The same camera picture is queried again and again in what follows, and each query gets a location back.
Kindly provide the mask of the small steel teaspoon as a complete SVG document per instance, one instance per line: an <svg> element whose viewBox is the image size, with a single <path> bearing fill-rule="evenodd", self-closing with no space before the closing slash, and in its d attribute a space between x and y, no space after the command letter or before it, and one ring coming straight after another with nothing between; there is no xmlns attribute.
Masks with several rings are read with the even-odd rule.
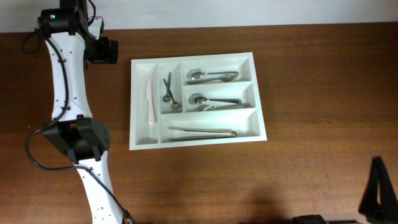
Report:
<svg viewBox="0 0 398 224"><path fill-rule="evenodd" d="M171 76L172 76L172 72L169 72L167 80L163 79L165 87L166 87L166 94L162 97L162 101L164 103L167 103L171 100L171 95L170 95L170 81L171 81Z"/></svg>

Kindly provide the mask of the steel dessert spoon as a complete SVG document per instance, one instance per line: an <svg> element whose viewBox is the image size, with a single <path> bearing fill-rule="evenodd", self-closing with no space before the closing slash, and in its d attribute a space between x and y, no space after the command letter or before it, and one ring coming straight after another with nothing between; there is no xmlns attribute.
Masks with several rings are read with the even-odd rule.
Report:
<svg viewBox="0 0 398 224"><path fill-rule="evenodd" d="M164 83L165 83L165 86L166 86L166 89L167 89L167 93L169 94L169 97L172 100L172 104L170 105L170 107L173 110L179 110L182 107L181 103L179 103L179 102L174 100L174 96L173 96L173 94L172 94L172 92L170 90L169 83L165 79L164 79Z"/></svg>

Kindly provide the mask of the large steel spoon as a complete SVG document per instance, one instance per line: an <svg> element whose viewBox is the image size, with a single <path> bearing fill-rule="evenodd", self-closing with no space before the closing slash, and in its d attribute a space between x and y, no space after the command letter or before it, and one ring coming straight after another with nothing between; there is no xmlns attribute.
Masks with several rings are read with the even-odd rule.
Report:
<svg viewBox="0 0 398 224"><path fill-rule="evenodd" d="M201 93L194 93L188 97L188 103L191 105L201 105L207 101L215 101L222 103L241 104L242 101L238 98L207 98Z"/></svg>

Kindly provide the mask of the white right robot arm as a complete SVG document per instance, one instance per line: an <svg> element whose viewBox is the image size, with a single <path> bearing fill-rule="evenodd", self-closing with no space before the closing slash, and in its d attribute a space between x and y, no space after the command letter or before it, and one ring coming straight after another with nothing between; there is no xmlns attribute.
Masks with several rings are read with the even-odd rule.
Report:
<svg viewBox="0 0 398 224"><path fill-rule="evenodd" d="M386 165L373 157L369 179L358 212L373 224L397 224L397 196Z"/></svg>

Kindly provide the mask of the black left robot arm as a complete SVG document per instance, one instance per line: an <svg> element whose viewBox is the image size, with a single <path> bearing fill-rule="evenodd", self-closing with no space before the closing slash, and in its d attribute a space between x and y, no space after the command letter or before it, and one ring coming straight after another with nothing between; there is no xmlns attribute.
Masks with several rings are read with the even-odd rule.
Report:
<svg viewBox="0 0 398 224"><path fill-rule="evenodd" d="M89 16L91 1L60 1L37 19L52 63L54 101L52 120L40 131L63 155L83 182L93 223L124 223L128 218L113 194L108 172L110 133L106 123L93 119L84 70L88 63L115 64L118 42L100 34L102 17Z"/></svg>

